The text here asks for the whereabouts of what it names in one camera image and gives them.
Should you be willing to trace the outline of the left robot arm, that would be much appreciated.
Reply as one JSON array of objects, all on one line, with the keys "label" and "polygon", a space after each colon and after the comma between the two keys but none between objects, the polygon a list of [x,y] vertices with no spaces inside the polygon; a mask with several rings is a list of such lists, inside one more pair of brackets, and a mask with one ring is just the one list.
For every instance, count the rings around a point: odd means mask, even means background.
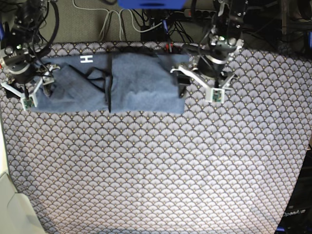
[{"label": "left robot arm", "polygon": [[224,103],[225,92],[232,90],[231,82],[237,77],[233,72],[225,72],[224,67],[244,45],[243,19],[248,1],[215,0],[214,7],[216,13],[199,45],[182,47],[192,60],[179,63],[170,71],[177,77],[180,98],[186,95],[193,79],[204,88],[207,102]]}]

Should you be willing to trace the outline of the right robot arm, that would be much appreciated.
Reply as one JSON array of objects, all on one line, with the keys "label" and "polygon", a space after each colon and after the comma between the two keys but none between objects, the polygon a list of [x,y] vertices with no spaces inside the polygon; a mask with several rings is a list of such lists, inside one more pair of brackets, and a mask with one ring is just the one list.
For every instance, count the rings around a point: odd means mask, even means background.
[{"label": "right robot arm", "polygon": [[[40,28],[46,21],[52,7],[55,13],[55,26],[46,45],[36,50],[41,40]],[[1,27],[0,67],[9,73],[13,83],[27,84],[33,77],[48,71],[42,58],[51,52],[59,29],[59,9],[56,0],[26,0],[16,11],[14,24],[8,22]]]}]

